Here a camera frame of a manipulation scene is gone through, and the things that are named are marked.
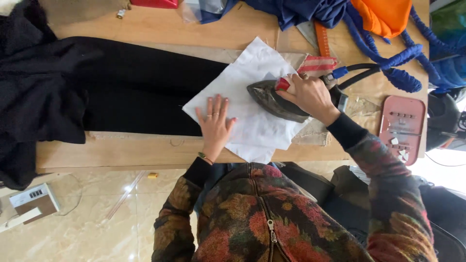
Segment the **orange fabric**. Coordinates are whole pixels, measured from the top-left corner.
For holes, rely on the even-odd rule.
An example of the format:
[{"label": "orange fabric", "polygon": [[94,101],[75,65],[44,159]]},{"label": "orange fabric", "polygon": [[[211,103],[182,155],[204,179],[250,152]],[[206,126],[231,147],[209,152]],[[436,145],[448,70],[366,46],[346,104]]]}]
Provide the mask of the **orange fabric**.
[{"label": "orange fabric", "polygon": [[406,28],[412,0],[351,0],[363,18],[363,28],[393,38]]}]

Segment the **white cloth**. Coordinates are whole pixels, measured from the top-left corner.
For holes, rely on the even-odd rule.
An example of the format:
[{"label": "white cloth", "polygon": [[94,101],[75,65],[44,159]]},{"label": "white cloth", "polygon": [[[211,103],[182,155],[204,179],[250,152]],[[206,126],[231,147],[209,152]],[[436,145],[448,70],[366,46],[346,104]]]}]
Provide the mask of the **white cloth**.
[{"label": "white cloth", "polygon": [[227,117],[237,117],[226,148],[247,162],[268,163],[275,148],[288,149],[291,139],[306,123],[276,117],[261,108],[249,95],[246,86],[272,74],[278,78],[296,71],[274,49],[256,37],[238,59],[206,88],[183,106],[198,121],[195,108],[206,114],[208,97],[221,94],[230,104]]}]

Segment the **zipper pull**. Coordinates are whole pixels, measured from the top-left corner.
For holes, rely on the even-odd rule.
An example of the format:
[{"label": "zipper pull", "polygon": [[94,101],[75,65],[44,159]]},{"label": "zipper pull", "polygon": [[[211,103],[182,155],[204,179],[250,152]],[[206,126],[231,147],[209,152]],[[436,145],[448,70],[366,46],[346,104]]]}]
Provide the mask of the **zipper pull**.
[{"label": "zipper pull", "polygon": [[272,219],[267,220],[268,229],[270,230],[270,240],[272,243],[277,242],[277,236],[274,231],[274,221]]}]

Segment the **person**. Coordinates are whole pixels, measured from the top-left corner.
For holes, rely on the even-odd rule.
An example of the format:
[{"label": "person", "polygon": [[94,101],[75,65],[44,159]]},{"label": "person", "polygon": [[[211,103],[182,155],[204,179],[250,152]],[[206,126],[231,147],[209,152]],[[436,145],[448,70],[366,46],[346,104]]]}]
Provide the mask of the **person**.
[{"label": "person", "polygon": [[[296,95],[279,95],[322,121],[371,178],[367,246],[271,165],[245,163],[205,187],[236,121],[226,119],[228,99],[217,96],[208,99],[207,116],[197,109],[204,158],[194,160],[163,205],[154,223],[152,261],[436,261],[432,229],[411,172],[332,104],[321,80],[293,75],[292,81]],[[195,251],[189,215],[203,189]]]}]

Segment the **bracelet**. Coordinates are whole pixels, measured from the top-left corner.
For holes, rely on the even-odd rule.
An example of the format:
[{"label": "bracelet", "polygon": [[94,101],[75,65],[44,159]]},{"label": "bracelet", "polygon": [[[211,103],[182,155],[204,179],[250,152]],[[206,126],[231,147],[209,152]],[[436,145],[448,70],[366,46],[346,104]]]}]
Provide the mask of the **bracelet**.
[{"label": "bracelet", "polygon": [[202,159],[207,159],[207,160],[208,160],[209,162],[211,162],[212,165],[213,165],[213,161],[210,160],[210,159],[208,159],[207,156],[206,156],[206,154],[204,154],[203,152],[198,152],[198,155],[199,155],[199,157],[202,158]]}]

